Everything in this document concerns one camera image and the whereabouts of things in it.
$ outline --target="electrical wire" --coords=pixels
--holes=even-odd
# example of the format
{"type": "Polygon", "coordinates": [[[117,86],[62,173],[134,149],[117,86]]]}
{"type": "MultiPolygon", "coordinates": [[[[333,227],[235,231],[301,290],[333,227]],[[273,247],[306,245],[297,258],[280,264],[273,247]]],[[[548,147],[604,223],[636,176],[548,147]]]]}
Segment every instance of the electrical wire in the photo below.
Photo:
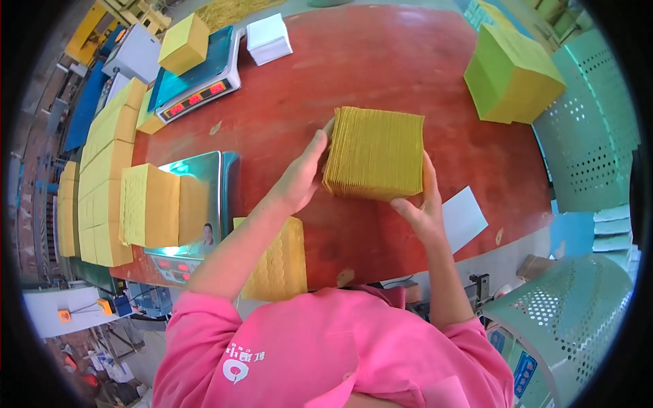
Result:
{"type": "Polygon", "coordinates": [[[388,282],[388,283],[386,283],[385,285],[390,285],[390,284],[392,284],[392,283],[406,282],[407,280],[410,280],[410,278],[412,278],[413,276],[415,276],[415,274],[412,274],[412,275],[410,275],[409,277],[407,277],[407,278],[405,278],[405,279],[402,279],[402,280],[400,280],[400,281],[392,281],[392,282],[388,282]]]}
{"type": "MultiPolygon", "coordinates": [[[[146,290],[145,292],[141,292],[141,293],[137,294],[136,296],[132,297],[131,299],[128,299],[127,303],[129,303],[129,302],[131,302],[132,300],[138,298],[139,296],[142,296],[142,295],[144,295],[144,294],[146,294],[146,293],[148,293],[148,292],[151,292],[151,291],[153,291],[153,290],[155,290],[155,289],[158,289],[158,287],[157,287],[157,286],[154,286],[152,289],[149,289],[149,290],[146,290]]],[[[93,304],[90,304],[90,305],[88,305],[88,306],[80,307],[80,308],[77,309],[77,310],[73,310],[73,311],[70,312],[70,314],[72,315],[73,313],[77,313],[77,312],[79,312],[80,310],[88,309],[89,307],[91,307],[91,306],[95,306],[95,305],[97,305],[97,302],[95,302],[95,303],[93,303],[93,304]]]]}

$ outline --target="yellow machine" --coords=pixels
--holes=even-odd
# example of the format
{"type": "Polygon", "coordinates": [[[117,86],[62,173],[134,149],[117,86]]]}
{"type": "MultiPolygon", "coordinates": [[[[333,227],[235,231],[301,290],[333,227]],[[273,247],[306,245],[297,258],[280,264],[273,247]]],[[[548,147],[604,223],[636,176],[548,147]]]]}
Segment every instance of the yellow machine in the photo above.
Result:
{"type": "Polygon", "coordinates": [[[100,2],[96,2],[66,45],[66,55],[88,66],[93,61],[93,54],[97,48],[106,41],[106,33],[113,31],[117,26],[118,21],[107,13],[100,2]]]}
{"type": "Polygon", "coordinates": [[[143,0],[98,0],[98,3],[124,27],[141,23],[152,35],[165,31],[172,21],[143,0]]]}

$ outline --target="wooden table surface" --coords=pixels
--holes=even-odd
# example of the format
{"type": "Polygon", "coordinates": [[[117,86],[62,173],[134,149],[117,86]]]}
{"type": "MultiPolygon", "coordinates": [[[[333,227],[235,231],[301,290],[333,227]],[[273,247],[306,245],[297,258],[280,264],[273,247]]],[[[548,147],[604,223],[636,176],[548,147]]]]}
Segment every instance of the wooden table surface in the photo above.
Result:
{"type": "MultiPolygon", "coordinates": [[[[138,133],[133,165],[171,163],[207,151],[242,158],[248,214],[339,106],[424,115],[424,146],[443,200],[469,185],[489,227],[456,261],[513,242],[552,220],[547,175],[529,125],[480,121],[462,75],[477,34],[455,12],[394,5],[350,6],[286,17],[294,53],[257,67],[240,47],[242,89],[138,133]]],[[[320,188],[296,214],[304,223],[309,289],[426,270],[410,226],[384,202],[334,198],[320,188]]],[[[115,277],[171,285],[133,246],[115,277]]]]}

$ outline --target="machine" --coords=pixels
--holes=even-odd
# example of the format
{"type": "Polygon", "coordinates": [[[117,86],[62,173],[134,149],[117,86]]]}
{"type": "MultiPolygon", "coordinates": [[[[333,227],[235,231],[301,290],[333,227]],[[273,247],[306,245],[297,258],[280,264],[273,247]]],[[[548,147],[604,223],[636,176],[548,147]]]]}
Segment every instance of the machine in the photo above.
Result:
{"type": "Polygon", "coordinates": [[[232,25],[208,38],[206,60],[175,76],[161,68],[154,83],[149,112],[168,124],[215,98],[240,89],[238,49],[244,30],[232,25]]]}
{"type": "Polygon", "coordinates": [[[233,211],[240,205],[240,158],[233,151],[212,151],[159,168],[208,185],[204,237],[181,247],[145,248],[166,280],[185,283],[204,256],[233,230],[233,211]]]}
{"type": "Polygon", "coordinates": [[[157,78],[159,72],[159,52],[161,43],[140,24],[128,28],[111,53],[106,58],[102,72],[113,76],[114,73],[127,77],[136,77],[144,84],[157,78]]]}

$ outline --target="stack of white paper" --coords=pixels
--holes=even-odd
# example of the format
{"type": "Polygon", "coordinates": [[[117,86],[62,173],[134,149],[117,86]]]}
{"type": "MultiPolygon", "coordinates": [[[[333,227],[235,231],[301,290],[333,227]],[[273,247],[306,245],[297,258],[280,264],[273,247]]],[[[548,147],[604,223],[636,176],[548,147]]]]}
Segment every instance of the stack of white paper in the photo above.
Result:
{"type": "Polygon", "coordinates": [[[263,65],[284,55],[292,54],[288,29],[281,14],[247,25],[247,51],[256,65],[263,65]]]}

